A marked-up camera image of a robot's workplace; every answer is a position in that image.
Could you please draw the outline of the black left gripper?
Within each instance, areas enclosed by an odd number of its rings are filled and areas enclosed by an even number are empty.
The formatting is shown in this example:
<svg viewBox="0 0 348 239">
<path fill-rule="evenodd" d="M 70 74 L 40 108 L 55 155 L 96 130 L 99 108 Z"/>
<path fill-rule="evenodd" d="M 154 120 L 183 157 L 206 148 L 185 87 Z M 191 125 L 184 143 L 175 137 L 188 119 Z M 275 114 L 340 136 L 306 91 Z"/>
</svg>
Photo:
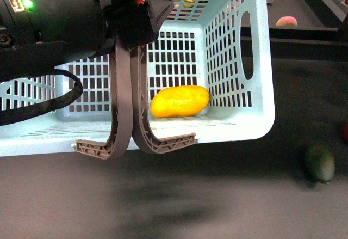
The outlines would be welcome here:
<svg viewBox="0 0 348 239">
<path fill-rule="evenodd" d="M 1 81 L 157 40 L 173 0 L 1 0 Z"/>
</svg>

